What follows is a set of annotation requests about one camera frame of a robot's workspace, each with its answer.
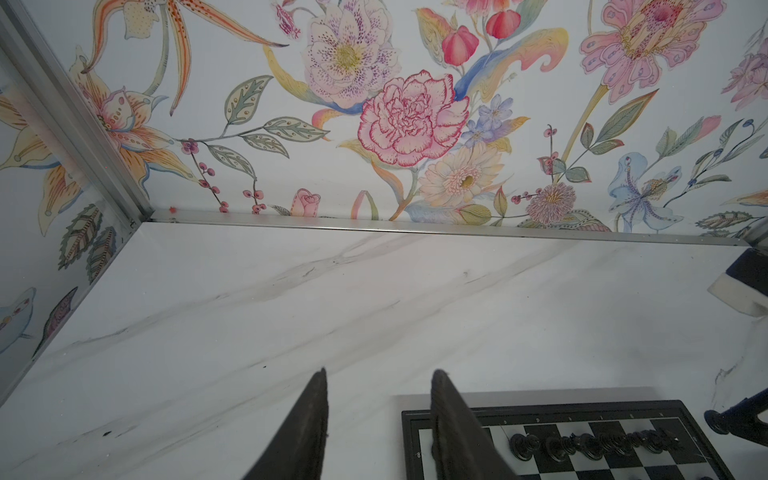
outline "blue flower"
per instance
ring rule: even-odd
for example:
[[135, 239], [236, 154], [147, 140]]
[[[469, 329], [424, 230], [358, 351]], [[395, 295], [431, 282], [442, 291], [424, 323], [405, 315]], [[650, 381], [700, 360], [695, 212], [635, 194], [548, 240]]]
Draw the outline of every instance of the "blue flower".
[[479, 123], [487, 122], [491, 125], [491, 130], [495, 130], [501, 127], [502, 122], [512, 116], [512, 99], [507, 98], [502, 101], [502, 96], [496, 94], [491, 99], [491, 107], [488, 108], [485, 105], [480, 107], [478, 113], [480, 114]]
[[669, 174], [660, 174], [637, 188], [640, 175], [645, 172], [648, 160], [637, 152], [619, 160], [619, 171], [608, 186], [608, 193], [616, 199], [610, 212], [617, 212], [624, 218], [624, 232], [631, 233], [632, 226], [645, 222], [653, 230], [671, 227], [683, 218], [673, 215], [671, 208], [654, 207], [651, 200], [659, 200], [669, 188], [680, 179], [680, 167]]
[[474, 120], [467, 122], [468, 131], [462, 134], [462, 138], [464, 139], [464, 146], [472, 148], [479, 141], [483, 143], [490, 141], [493, 138], [493, 132], [491, 132], [491, 129], [489, 128], [490, 126], [491, 125], [489, 123], [483, 123], [481, 121], [479, 121], [477, 124]]

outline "purple speckled flower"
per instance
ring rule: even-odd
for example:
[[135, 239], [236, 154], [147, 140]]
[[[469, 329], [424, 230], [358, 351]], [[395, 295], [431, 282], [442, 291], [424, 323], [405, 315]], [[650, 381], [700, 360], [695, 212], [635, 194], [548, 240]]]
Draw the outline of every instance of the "purple speckled flower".
[[309, 45], [302, 52], [312, 91], [351, 108], [381, 90], [400, 72], [391, 36], [392, 16], [379, 0], [329, 3], [325, 16], [310, 23]]

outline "black chess square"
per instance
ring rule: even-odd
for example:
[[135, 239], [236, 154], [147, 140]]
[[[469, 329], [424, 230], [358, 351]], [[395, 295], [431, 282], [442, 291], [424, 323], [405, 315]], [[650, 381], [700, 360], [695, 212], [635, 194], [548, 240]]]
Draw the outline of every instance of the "black chess square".
[[645, 472], [650, 480], [685, 480], [677, 465], [645, 467]]
[[578, 480], [614, 480], [611, 470], [589, 470], [585, 472], [576, 472]]
[[[619, 422], [589, 422], [589, 428], [592, 429], [594, 436], [598, 436], [600, 433], [619, 432], [626, 433], [624, 428]], [[616, 455], [615, 453], [609, 453], [605, 456], [605, 461], [608, 462], [608, 466], [611, 468], [631, 468], [641, 467], [643, 462], [637, 457], [634, 449], [631, 449], [629, 456]]]
[[680, 440], [680, 449], [670, 451], [672, 459], [678, 465], [684, 463], [702, 463], [707, 459], [701, 455], [699, 447], [696, 446], [696, 442], [690, 437], [690, 434], [683, 426], [683, 423], [679, 419], [655, 419], [650, 421], [656, 430], [668, 430], [672, 432], [678, 440]]
[[[559, 438], [562, 436], [560, 435], [557, 425], [526, 425], [525, 433], [536, 435], [538, 439], [541, 440], [542, 445], [544, 445], [547, 437]], [[573, 472], [574, 470], [570, 457], [566, 458], [562, 463], [557, 463], [547, 455], [547, 452], [544, 451], [543, 447], [534, 452], [533, 458], [536, 461], [539, 473]]]

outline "metal frame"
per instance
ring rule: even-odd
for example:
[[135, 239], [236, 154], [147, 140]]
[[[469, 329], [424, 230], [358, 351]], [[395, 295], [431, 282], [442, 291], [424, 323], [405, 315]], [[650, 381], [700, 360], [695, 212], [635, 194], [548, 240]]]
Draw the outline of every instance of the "metal frame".
[[158, 223], [205, 223], [248, 227], [319, 228], [323, 230], [361, 230], [393, 233], [443, 233], [485, 237], [566, 238], [571, 240], [606, 240], [613, 242], [692, 243], [748, 247], [737, 238], [695, 237], [693, 235], [658, 235], [649, 233], [583, 232], [580, 230], [546, 230], [518, 227], [473, 227], [447, 223], [386, 222], [381, 220], [348, 220], [343, 218], [308, 218], [282, 215], [222, 214], [195, 210], [171, 213], [158, 210], [149, 219]]
[[0, 64], [86, 178], [131, 228], [152, 207], [20, 0], [0, 0]]

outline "floral wallpaper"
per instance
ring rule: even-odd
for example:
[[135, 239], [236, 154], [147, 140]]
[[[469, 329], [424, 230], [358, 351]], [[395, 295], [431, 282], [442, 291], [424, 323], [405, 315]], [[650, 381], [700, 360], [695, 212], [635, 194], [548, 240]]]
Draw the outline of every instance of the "floral wallpaper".
[[25, 5], [157, 209], [715, 237], [768, 211], [764, 0]]
[[0, 403], [129, 232], [47, 133], [0, 71]]

